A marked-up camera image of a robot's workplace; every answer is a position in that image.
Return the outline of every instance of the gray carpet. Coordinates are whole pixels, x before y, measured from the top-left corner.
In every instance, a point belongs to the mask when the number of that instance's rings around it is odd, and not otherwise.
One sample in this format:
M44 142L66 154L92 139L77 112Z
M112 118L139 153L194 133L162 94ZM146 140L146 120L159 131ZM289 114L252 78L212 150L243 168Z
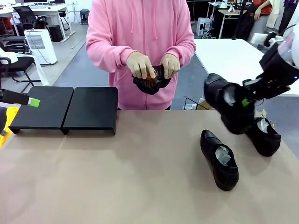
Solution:
M180 110L189 97L196 102L203 94L203 81L207 76L201 63L194 56L191 63L182 68L179 73L178 86L171 109ZM54 86L108 86L108 74L97 69L88 59L83 46L70 64L63 71ZM258 106L258 111L263 108L267 111L267 118L275 123L275 129L283 136L289 148L299 158L299 98L298 97L276 97L266 100Z

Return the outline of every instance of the person in background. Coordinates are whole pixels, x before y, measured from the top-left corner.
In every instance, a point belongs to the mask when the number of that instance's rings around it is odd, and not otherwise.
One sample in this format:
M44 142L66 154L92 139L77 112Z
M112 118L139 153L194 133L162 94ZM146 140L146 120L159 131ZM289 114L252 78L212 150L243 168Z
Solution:
M296 10L299 0L285 0L284 2L284 13L282 15L282 20L279 25L278 32L281 34L284 29L286 29L291 21L291 18Z
M118 88L122 110L170 109L178 81L196 46L186 0L93 0L88 17L86 51L93 63L109 72ZM163 65L167 87L151 96L133 84L132 75L155 77Z
M266 25L272 10L272 5L270 3L270 0L253 0L253 4L255 4L258 8L254 15L255 23L249 34L249 38L248 38L249 42L253 37L254 33L263 34L267 31Z

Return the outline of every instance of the black platform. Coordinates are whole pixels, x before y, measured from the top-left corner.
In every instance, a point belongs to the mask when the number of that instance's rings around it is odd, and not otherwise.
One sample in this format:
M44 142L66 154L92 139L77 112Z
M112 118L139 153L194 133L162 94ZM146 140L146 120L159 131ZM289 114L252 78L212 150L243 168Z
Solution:
M112 130L115 134L117 88L77 87L62 130Z
M15 134L20 129L62 130L73 92L72 87L32 87L28 95L40 100L39 107L22 105L9 126L10 130Z

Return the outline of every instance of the black leather shoe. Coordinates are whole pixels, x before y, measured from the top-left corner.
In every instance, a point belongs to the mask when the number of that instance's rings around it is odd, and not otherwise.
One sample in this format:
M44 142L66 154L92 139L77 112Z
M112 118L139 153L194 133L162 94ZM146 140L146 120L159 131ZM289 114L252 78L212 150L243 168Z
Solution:
M265 119L269 124L267 128L268 133L263 132L257 126L257 123L262 119ZM263 156L273 156L280 147L281 135L272 128L266 118L255 118L253 125L246 134L257 152Z
M216 157L216 150L223 146L228 150L230 160L224 166ZM239 180L239 171L232 150L224 145L212 132L204 130L200 137L200 147L205 157L211 162L213 175L218 188L224 191L232 190Z
M235 89L233 105L224 100L224 93L228 88ZM221 120L231 133L244 134L250 128L254 121L254 101L243 106L245 95L240 85L230 83L221 76L211 73L205 79L204 94L207 103L221 114Z

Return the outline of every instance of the hand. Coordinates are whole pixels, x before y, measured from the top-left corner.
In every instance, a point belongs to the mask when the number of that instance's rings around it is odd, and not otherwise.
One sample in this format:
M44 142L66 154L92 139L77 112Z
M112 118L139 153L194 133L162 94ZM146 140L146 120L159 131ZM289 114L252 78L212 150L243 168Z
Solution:
M257 21L258 18L260 18L261 11L262 11L262 9L260 7L257 8L256 13L254 14L254 18L253 18L254 21Z
M172 78L180 69L179 59L172 54L165 54L160 62L164 67L165 79Z
M133 52L129 55L127 66L134 77L146 79L147 71L149 71L150 77L156 78L155 70L150 63L149 57L139 52Z

